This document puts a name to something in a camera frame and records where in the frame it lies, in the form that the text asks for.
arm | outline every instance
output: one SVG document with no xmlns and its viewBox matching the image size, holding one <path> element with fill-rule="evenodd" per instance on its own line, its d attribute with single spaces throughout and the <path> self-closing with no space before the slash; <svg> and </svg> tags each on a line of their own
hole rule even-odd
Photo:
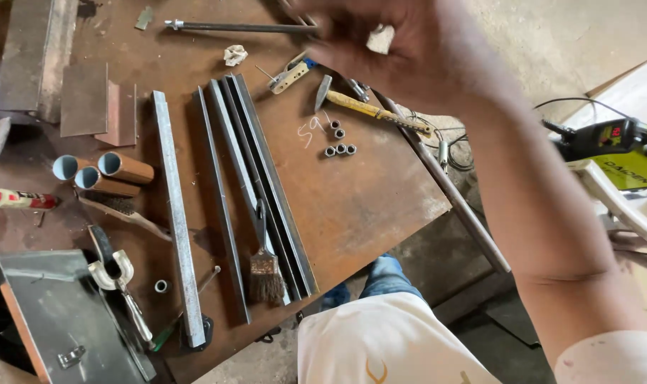
<svg viewBox="0 0 647 384">
<path fill-rule="evenodd" d="M 584 338 L 647 329 L 587 194 L 460 3 L 300 0 L 295 12 L 322 17 L 314 60 L 465 124 L 493 238 L 552 367 Z M 365 45 L 379 23 L 395 28 L 387 55 Z"/>
</svg>

rusty metal table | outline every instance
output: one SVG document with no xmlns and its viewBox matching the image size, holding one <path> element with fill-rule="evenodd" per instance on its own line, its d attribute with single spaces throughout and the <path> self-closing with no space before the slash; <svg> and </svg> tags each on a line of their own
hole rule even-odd
<svg viewBox="0 0 647 384">
<path fill-rule="evenodd" d="M 450 207 L 395 127 L 335 106 L 327 106 L 314 115 L 314 97 L 325 68 L 313 70 L 278 96 L 266 89 L 268 78 L 254 65 L 277 74 L 302 51 L 306 40 L 301 36 L 164 29 L 164 20 L 174 18 L 290 23 L 277 2 L 159 1 L 151 4 L 153 22 L 145 31 L 136 30 L 133 26 L 146 5 L 150 3 L 144 0 L 103 0 L 102 4 L 81 0 L 71 63 L 105 61 L 115 82 L 138 84 L 142 128 L 137 146 L 121 152 L 156 167 L 156 179 L 144 188 L 136 204 L 140 213 L 161 225 L 168 220 L 167 197 L 159 177 L 157 128 L 145 99 L 153 90 L 165 92 L 197 279 L 215 265 L 226 271 L 228 267 L 211 195 L 213 185 L 203 144 L 205 133 L 191 92 L 209 79 L 232 71 L 242 73 L 250 88 L 321 292 L 345 280 Z M 224 48 L 233 44 L 242 44 L 249 56 L 242 64 L 230 68 L 222 58 Z M 334 87 L 351 93 L 344 83 Z M 354 156 L 323 156 L 323 149 L 332 143 L 331 135 L 323 130 L 329 119 L 342 122 L 346 131 L 343 142 L 358 148 Z M 245 273 L 248 257 L 258 245 L 225 140 L 220 136 L 218 123 L 211 122 L 217 128 L 215 135 L 219 135 L 216 142 Z M 90 137 L 61 139 L 53 127 L 39 129 L 37 137 L 34 144 L 27 138 L 9 143 L 0 159 L 0 187 L 52 192 L 65 201 L 46 215 L 42 228 L 34 227 L 27 214 L 0 210 L 0 251 L 85 247 L 85 224 L 89 220 L 99 223 L 111 236 L 113 248 L 126 250 L 131 258 L 136 272 L 130 290 L 151 330 L 157 334 L 181 306 L 175 290 L 167 294 L 153 290 L 158 279 L 169 280 L 178 287 L 171 244 L 136 226 L 81 207 L 70 184 L 59 183 L 50 174 L 49 166 L 57 156 L 69 153 L 97 159 L 110 149 L 107 145 Z M 251 305 L 252 324 L 237 325 L 231 298 L 230 275 L 223 272 L 200 295 L 203 313 L 213 318 L 215 324 L 213 341 L 206 351 L 181 355 L 175 336 L 162 349 L 178 383 L 198 379 L 312 300 L 281 308 Z"/>
</svg>

crumpled paper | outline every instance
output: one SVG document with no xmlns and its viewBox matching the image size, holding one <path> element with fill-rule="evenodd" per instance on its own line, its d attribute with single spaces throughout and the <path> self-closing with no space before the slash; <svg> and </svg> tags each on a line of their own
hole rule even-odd
<svg viewBox="0 0 647 384">
<path fill-rule="evenodd" d="M 226 65 L 230 67 L 241 64 L 247 56 L 248 52 L 242 45 L 232 45 L 224 49 L 224 60 L 226 60 Z"/>
</svg>

white t-shirt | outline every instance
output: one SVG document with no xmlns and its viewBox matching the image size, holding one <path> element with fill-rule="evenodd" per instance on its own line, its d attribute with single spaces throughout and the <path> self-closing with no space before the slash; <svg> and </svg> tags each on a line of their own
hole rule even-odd
<svg viewBox="0 0 647 384">
<path fill-rule="evenodd" d="M 302 384 L 496 384 L 456 336 L 414 294 L 352 301 L 299 325 Z M 568 348 L 554 370 L 558 384 L 646 384 L 647 332 L 618 331 Z"/>
</svg>

daiden logo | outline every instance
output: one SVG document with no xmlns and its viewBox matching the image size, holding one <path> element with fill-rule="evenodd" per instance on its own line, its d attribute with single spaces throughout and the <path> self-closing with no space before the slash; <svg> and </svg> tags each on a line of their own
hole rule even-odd
<svg viewBox="0 0 647 384">
<path fill-rule="evenodd" d="M 612 168 L 613 170 L 616 170 L 616 171 L 620 172 L 621 174 L 625 174 L 625 175 L 631 177 L 632 179 L 639 180 L 640 182 L 643 182 L 644 184 L 647 184 L 647 179 L 644 178 L 643 176 L 639 176 L 639 175 L 635 174 L 634 172 L 627 170 L 625 167 L 620 167 L 619 165 L 617 165 L 616 163 L 614 163 L 612 161 L 606 161 L 603 164 L 607 165 L 608 167 Z"/>
</svg>

